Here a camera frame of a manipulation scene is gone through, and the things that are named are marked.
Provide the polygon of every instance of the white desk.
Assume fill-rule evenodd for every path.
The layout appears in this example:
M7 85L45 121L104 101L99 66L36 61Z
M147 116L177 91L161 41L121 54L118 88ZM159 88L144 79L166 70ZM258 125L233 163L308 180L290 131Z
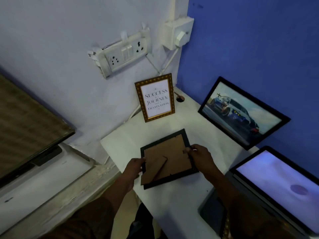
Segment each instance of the white desk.
M179 89L174 90L185 97L182 103L175 100L175 114L145 123L140 112L101 140L121 172L131 158L141 157L141 147L182 128L185 128L190 144L208 148L223 173L235 160L238 162L258 150L253 147L245 151L197 112L198 103ZM213 188L201 173L147 190L140 183L140 178L135 180L134 191L168 238L218 238L198 213L198 207Z

